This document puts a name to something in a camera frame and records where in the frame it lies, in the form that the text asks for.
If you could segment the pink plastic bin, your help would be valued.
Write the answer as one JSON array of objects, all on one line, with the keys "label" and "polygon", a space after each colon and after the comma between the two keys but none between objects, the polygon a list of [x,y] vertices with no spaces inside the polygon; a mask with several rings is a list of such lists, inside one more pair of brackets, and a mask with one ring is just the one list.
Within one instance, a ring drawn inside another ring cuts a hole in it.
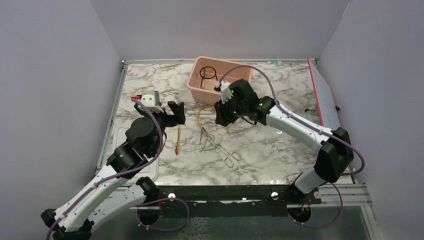
[{"label": "pink plastic bin", "polygon": [[190,90],[193,100],[196,103],[213,105],[221,99],[221,94],[214,90],[216,82],[214,79],[206,80],[203,88],[200,88],[199,70],[205,66],[211,66],[216,69],[218,80],[230,69],[241,66],[239,62],[229,61],[226,59],[199,56],[195,59],[188,81],[187,88]]}]

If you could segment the metal crucible tongs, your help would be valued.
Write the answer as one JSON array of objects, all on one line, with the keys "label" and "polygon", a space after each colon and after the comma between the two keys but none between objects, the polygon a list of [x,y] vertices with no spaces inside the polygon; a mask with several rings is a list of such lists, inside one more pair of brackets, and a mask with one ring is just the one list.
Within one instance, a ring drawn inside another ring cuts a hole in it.
[{"label": "metal crucible tongs", "polygon": [[224,156],[225,158],[223,159],[223,163],[228,167],[228,168],[233,168],[235,166],[235,161],[236,162],[240,162],[243,157],[240,153],[233,151],[230,152],[228,151],[220,142],[220,145],[215,149],[215,150],[219,150]]}]

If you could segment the black wire tripod stand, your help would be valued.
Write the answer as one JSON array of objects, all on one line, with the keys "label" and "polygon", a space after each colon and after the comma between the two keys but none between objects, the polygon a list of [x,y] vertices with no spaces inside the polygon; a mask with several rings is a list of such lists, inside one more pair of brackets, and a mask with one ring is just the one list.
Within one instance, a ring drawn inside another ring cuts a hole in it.
[{"label": "black wire tripod stand", "polygon": [[218,81],[217,70],[212,66],[204,66],[199,70],[200,88],[203,88],[203,83],[206,80]]}]

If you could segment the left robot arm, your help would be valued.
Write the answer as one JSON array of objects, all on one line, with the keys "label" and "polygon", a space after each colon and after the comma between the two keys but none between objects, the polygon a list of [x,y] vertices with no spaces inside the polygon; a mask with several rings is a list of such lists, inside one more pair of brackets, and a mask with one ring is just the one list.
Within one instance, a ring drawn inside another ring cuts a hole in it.
[{"label": "left robot arm", "polygon": [[137,99],[133,102],[141,116],[126,130],[126,140],[76,196],[41,214],[49,228],[46,239],[88,240],[101,225],[121,212],[158,202],[159,188],[150,177],[141,177],[124,192],[111,194],[159,158],[166,141],[165,129],[185,124],[185,104],[169,101],[172,114],[168,114],[160,103]]}]

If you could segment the yellow rubber tube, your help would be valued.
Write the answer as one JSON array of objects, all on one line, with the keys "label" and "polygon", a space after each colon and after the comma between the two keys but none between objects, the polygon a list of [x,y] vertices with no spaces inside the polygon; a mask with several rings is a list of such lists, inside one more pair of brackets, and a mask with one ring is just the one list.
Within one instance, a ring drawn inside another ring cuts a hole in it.
[{"label": "yellow rubber tube", "polygon": [[211,104],[203,105],[198,109],[198,111],[196,112],[196,115],[195,115],[195,120],[196,120],[196,124],[199,128],[200,135],[201,135],[201,132],[204,132],[205,134],[212,134],[216,137],[216,134],[214,134],[213,131],[211,131],[207,128],[207,122],[204,119],[204,115],[212,116],[215,113],[216,113],[216,111],[214,110],[214,106],[211,105]]}]

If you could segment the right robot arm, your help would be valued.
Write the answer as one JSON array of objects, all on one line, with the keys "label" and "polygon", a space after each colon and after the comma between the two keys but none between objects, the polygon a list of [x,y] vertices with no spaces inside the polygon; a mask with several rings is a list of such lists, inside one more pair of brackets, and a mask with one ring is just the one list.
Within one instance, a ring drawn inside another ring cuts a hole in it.
[{"label": "right robot arm", "polygon": [[315,188],[335,183],[352,162],[354,153],[344,128],[333,130],[314,124],[272,97],[259,98],[244,79],[232,83],[216,82],[214,90],[221,94],[221,99],[214,104],[216,124],[226,127],[239,118],[250,119],[254,124],[283,131],[317,154],[314,166],[302,172],[290,185],[288,196],[292,202],[300,204]]}]

